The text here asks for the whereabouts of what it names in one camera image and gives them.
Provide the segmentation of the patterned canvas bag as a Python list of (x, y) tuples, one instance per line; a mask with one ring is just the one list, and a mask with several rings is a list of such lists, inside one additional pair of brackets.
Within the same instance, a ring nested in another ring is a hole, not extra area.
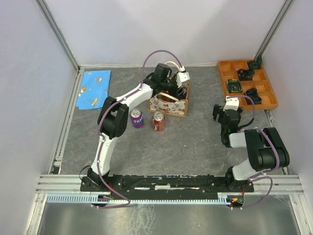
[(148, 110), (150, 112), (160, 111), (171, 116), (183, 118), (187, 117), (189, 96), (192, 85), (191, 80), (183, 83), (182, 85), (188, 88), (186, 99), (178, 100), (178, 98), (173, 97), (172, 94), (169, 94), (169, 96), (164, 96), (160, 94), (160, 92), (162, 92), (160, 90), (161, 82), (166, 82), (167, 80), (177, 81), (177, 73), (179, 71), (179, 67), (182, 66), (173, 61), (168, 61), (164, 64), (159, 63), (156, 66), (155, 71), (147, 75), (147, 77), (144, 79), (144, 83), (152, 86), (152, 88), (154, 89), (153, 95), (148, 101)]

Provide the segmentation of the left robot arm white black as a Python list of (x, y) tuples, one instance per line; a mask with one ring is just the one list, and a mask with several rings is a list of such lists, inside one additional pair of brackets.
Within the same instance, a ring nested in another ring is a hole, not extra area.
[(184, 67), (170, 79), (171, 68), (159, 63), (155, 71), (144, 77), (139, 85), (128, 93), (113, 98), (108, 96), (98, 118), (99, 142), (95, 159), (88, 170), (87, 177), (98, 191), (108, 186), (107, 175), (113, 149), (127, 128), (129, 112), (142, 102), (149, 100), (161, 91), (176, 92), (190, 80)]

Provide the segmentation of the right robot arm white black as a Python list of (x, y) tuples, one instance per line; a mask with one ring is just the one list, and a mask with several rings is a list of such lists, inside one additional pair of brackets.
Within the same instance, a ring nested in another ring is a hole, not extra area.
[(229, 191), (238, 190), (250, 180), (290, 164), (289, 153), (274, 127), (244, 130), (240, 126), (242, 107), (237, 109), (214, 105), (212, 118), (221, 125), (221, 142), (227, 148), (245, 148), (247, 159), (230, 167), (224, 185)]

